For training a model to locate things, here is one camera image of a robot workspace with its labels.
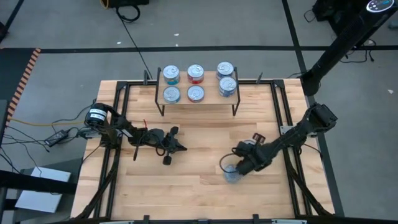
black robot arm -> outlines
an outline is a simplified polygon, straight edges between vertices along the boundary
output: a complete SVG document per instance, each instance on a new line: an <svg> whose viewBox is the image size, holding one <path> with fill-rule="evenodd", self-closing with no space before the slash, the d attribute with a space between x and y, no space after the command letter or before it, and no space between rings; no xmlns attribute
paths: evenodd
<svg viewBox="0 0 398 224"><path fill-rule="evenodd" d="M233 149L235 155L243 157L236 164L236 171L246 175L252 170L260 171L269 166L278 152L288 146L302 146L310 133L324 133L336 125L337 117L326 105L315 103L304 114L303 119L284 135L263 144L265 137L256 133L256 142L239 142Z"/></svg>
<svg viewBox="0 0 398 224"><path fill-rule="evenodd" d="M111 113L111 122L106 119L108 112ZM156 148L159 156L164 156L163 164L170 165L171 157L177 151L186 151L187 148L178 143L175 135L178 133L178 127L172 127L169 133L165 135L161 129L137 128L134 127L125 116L120 115L113 107L95 103L91 106L90 111L86 115L85 124L87 127L94 129L102 135L104 144L109 147L115 147L119 144L118 134L123 133L129 143L136 146L134 152L134 160L137 158L139 146L147 145Z"/></svg>

gray concrete floor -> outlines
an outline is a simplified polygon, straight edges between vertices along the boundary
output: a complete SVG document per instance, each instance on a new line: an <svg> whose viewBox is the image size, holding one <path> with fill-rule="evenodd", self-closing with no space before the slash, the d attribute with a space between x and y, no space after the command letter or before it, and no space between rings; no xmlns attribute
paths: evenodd
<svg viewBox="0 0 398 224"><path fill-rule="evenodd" d="M0 2L0 20L5 22L16 2ZM328 24L307 24L303 18L313 2L289 0L298 39L300 45L326 46L333 41ZM141 9L142 17L127 25L140 47L293 45L280 1L153 0ZM398 45L398 31L383 26L373 39L378 45ZM97 0L30 0L22 5L10 36L0 47L133 45L115 13L102 9ZM321 54L304 52L307 68ZM179 67L200 63L205 69L213 69L221 60L233 62L242 78L255 78L261 72L264 78L284 78L300 71L293 51L154 52L143 56L153 74L157 67L171 63ZM374 51L373 56L375 62L339 63L323 79L315 98L339 117L338 125L327 133L326 140L345 215L398 220L398 51ZM363 57L364 52L356 52L350 60ZM14 117L34 123L73 118L96 97L101 80L141 79L144 69L138 53L41 54ZM51 128L15 122L11 126L36 139L53 133ZM12 130L7 133L23 138ZM55 146L50 153L38 145L29 145L40 166L81 158L84 148L85 141L81 139ZM21 146L9 145L4 149L17 168L33 166ZM9 167L0 162L0 169ZM64 218L65 214L50 220Z"/></svg>

wooden plank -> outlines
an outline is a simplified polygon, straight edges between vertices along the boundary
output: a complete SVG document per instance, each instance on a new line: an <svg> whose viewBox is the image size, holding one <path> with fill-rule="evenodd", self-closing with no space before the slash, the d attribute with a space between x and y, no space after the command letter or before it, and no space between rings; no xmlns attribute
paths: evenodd
<svg viewBox="0 0 398 224"><path fill-rule="evenodd" d="M307 109L305 97L299 80L286 80L285 85L292 119L296 123ZM115 88L116 81L102 81L98 101L112 105ZM279 137L269 86L241 85L240 90L241 105L235 117L230 105L166 106L162 117L154 103L154 86L130 89L127 119L138 128L144 127L145 119L148 128L161 128L166 132L172 126L178 126L177 139L188 147L188 151L173 154L171 166L164 166L163 158L157 156L154 149L143 146L137 160L133 161L135 147L124 138L113 220L141 220L143 215L162 220L251 218L253 213L258 213L261 218L294 217L281 152L269 167L248 174L237 184L227 184L223 178L219 159L230 153L239 141L250 139L255 132L265 135L267 142ZM280 92L277 94L284 114ZM314 139L306 143L317 147ZM85 155L96 146L98 141L88 141ZM319 153L304 146L301 158L308 188L329 212L333 212ZM99 149L83 164L72 217L84 209L95 193L102 160L103 149ZM238 157L227 157L223 165L238 161ZM303 212L298 187L297 195ZM105 193L102 215L107 198Z"/></svg>

can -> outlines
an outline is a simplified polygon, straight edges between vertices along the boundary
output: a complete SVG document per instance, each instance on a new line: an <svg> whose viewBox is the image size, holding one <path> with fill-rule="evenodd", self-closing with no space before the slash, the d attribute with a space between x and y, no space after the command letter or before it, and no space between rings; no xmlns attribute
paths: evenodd
<svg viewBox="0 0 398 224"><path fill-rule="evenodd" d="M205 98L205 90L198 85L191 86L188 89L188 99L193 103L199 103Z"/></svg>
<svg viewBox="0 0 398 224"><path fill-rule="evenodd" d="M233 72L234 72L234 66L229 62L221 62L217 66L218 80L224 77L232 77Z"/></svg>
<svg viewBox="0 0 398 224"><path fill-rule="evenodd" d="M219 93L223 97L229 97L235 93L236 81L231 77L224 77L220 80L220 85L218 86Z"/></svg>
<svg viewBox="0 0 398 224"><path fill-rule="evenodd" d="M187 72L188 81L192 84L199 84L205 79L205 70L198 64L189 66Z"/></svg>
<svg viewBox="0 0 398 224"><path fill-rule="evenodd" d="M180 70L175 65L168 65L163 69L163 77L167 84L175 85L180 82Z"/></svg>
<svg viewBox="0 0 398 224"><path fill-rule="evenodd" d="M163 91L163 98L167 103L178 103L181 99L180 90L175 86L169 86Z"/></svg>

yellow cable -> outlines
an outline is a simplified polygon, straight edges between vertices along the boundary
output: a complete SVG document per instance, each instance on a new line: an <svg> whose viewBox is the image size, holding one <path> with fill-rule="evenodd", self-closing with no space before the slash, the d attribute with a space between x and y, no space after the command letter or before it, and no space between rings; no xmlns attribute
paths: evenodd
<svg viewBox="0 0 398 224"><path fill-rule="evenodd" d="M79 122L71 122L71 123L35 124L35 123L26 122L26 121L21 121L21 120L15 119L15 118L11 118L10 120L17 121L22 124L27 124L27 125L31 125L31 126L40 126L40 127L55 126L55 125L72 125L72 124L83 124L84 123L84 121L79 121Z"/></svg>
<svg viewBox="0 0 398 224"><path fill-rule="evenodd" d="M106 6L104 5L104 0L99 0L99 2L101 3L102 7L104 7L104 9L109 8L109 0L106 0Z"/></svg>

